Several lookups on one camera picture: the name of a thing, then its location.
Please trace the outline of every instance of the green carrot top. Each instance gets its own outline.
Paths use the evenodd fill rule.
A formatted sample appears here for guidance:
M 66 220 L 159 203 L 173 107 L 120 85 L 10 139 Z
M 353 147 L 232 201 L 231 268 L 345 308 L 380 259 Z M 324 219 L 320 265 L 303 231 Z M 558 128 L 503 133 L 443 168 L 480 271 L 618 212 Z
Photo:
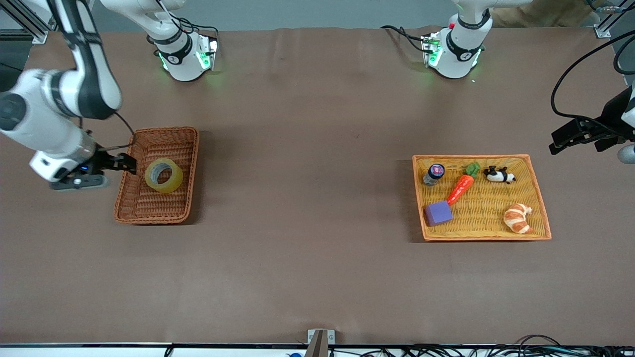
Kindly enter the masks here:
M 465 174 L 466 175 L 470 175 L 474 178 L 476 178 L 476 176 L 478 175 L 479 171 L 481 169 L 481 165 L 479 165 L 478 163 L 471 163 L 466 169 L 465 169 Z

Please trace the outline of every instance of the toy croissant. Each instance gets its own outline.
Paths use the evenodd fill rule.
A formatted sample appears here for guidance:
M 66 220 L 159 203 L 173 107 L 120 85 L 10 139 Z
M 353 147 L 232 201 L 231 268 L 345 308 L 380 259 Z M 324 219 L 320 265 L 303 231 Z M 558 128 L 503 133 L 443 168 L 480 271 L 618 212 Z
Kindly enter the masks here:
M 531 213 L 531 207 L 522 203 L 511 205 L 505 212 L 505 224 L 515 233 L 533 233 L 533 228 L 527 224 L 527 213 Z

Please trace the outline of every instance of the metal bracket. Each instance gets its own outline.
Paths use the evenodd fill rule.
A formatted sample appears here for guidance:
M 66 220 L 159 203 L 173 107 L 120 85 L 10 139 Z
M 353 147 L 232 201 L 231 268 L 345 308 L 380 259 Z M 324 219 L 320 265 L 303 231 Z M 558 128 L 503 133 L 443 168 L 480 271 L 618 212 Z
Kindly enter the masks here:
M 600 29 L 599 25 L 596 24 L 593 25 L 593 30 L 595 31 L 597 38 L 611 38 L 611 32 L 606 27 Z
M 54 24 L 40 19 L 22 0 L 0 0 L 0 8 L 33 36 L 34 44 L 45 43 L 48 31 L 54 29 Z
M 315 328 L 307 331 L 309 347 L 304 357 L 327 357 L 328 345 L 335 343 L 335 330 Z
M 315 335 L 316 331 L 324 331 L 326 332 L 327 341 L 329 344 L 335 344 L 335 330 L 329 330 L 326 328 L 312 328 L 307 331 L 307 343 L 310 344 L 313 339 L 313 335 Z

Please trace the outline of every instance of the yellow tape roll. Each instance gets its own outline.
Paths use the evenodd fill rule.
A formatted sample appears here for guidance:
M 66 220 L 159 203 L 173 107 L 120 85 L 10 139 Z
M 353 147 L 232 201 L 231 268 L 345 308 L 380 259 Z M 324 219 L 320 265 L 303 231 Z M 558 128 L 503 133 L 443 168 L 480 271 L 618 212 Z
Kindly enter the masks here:
M 160 184 L 159 175 L 167 169 L 172 170 L 172 175 L 166 182 Z M 145 183 L 160 193 L 171 193 L 176 191 L 183 183 L 183 171 L 170 159 L 157 159 L 146 169 Z

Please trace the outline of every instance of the toy carrot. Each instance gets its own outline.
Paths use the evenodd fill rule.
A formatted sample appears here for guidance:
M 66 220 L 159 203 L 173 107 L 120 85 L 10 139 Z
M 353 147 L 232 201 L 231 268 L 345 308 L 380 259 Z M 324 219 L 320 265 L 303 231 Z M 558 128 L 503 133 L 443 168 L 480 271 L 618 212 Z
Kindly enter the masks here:
M 463 194 L 472 186 L 480 169 L 481 166 L 478 163 L 470 164 L 467 167 L 465 175 L 461 176 L 457 185 L 454 187 L 454 191 L 452 191 L 452 193 L 448 196 L 448 205 L 451 206 L 455 204 L 459 197 L 463 196 Z

